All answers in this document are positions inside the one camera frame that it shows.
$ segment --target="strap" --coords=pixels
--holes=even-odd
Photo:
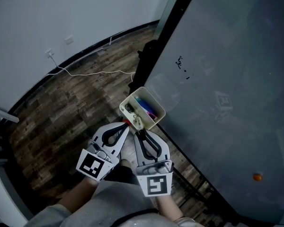
[[[112,147],[114,146],[118,140],[120,139],[121,135],[123,134],[123,132],[125,131],[125,129],[129,126],[129,124],[124,123],[121,126],[115,127],[113,129],[107,130],[103,133],[102,135],[102,142],[104,145],[108,146],[108,147]],[[117,138],[115,139],[115,141],[112,144],[108,143],[108,139],[112,136],[114,136],[115,134],[117,134],[119,131],[121,131],[119,133],[119,135],[117,136]]]
[[[120,219],[117,219],[111,227],[116,227],[116,226],[119,226],[120,224],[128,221],[129,219],[133,218],[133,217],[136,217],[138,215],[142,215],[142,214],[149,214],[149,213],[158,213],[158,210],[157,209],[148,209],[148,210],[141,210],[141,211],[138,211],[138,212],[135,212],[135,213],[132,213],[132,214],[129,214],[129,215],[126,215]]]

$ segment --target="wall socket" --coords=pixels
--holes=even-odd
[[[69,45],[69,44],[71,44],[71,43],[73,43],[73,42],[74,42],[74,39],[73,39],[72,35],[70,35],[70,36],[68,36],[67,38],[65,38],[65,43],[66,43],[67,45]]]
[[[45,52],[45,54],[46,54],[47,58],[50,58],[50,54],[51,54],[51,55],[54,55],[53,49],[52,49],[52,48],[48,49],[48,50]]]

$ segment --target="white wall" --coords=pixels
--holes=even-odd
[[[0,109],[8,111],[57,63],[160,18],[167,0],[0,0]],[[74,42],[64,39],[73,35]]]

